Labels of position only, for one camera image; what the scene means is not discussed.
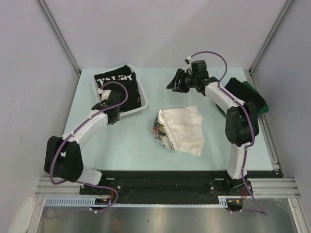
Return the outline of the white plastic laundry basket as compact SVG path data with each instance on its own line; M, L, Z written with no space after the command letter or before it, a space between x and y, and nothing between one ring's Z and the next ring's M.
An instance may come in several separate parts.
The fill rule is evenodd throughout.
M125 95L123 87L113 82L124 85L128 92L128 99L120 108L121 117L138 113L148 106L147 97L133 65L124 65L114 70L97 73L93 76L93 82L98 101L102 100L105 90Z

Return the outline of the white floral print t-shirt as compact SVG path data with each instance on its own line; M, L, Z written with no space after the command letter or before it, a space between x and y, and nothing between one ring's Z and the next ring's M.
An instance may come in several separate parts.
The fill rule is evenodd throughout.
M200 157L205 144L202 122L203 117L195 105L160 110L154 121L153 135L168 150Z

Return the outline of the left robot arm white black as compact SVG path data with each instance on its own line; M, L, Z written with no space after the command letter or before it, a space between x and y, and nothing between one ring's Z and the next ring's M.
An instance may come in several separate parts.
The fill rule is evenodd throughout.
M52 136L47 142L44 171L54 177L72 183L87 183L97 194L107 190L107 181L102 173L83 163L82 148L103 126L119 120L120 106L126 96L111 90L104 91L104 99L91 108L88 117L75 129L62 135Z

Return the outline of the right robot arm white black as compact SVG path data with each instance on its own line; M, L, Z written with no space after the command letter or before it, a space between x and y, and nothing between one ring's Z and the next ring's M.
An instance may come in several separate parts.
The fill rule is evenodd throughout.
M188 93L191 88L218 105L226 116L225 135L231 144L229 165L224 178L224 189L230 195L237 194L243 186L247 186L248 151L259 133L256 105L243 100L238 94L245 89L240 80L230 78L226 85L211 77L204 60L185 60L187 67L179 68L173 80L167 85L173 92Z

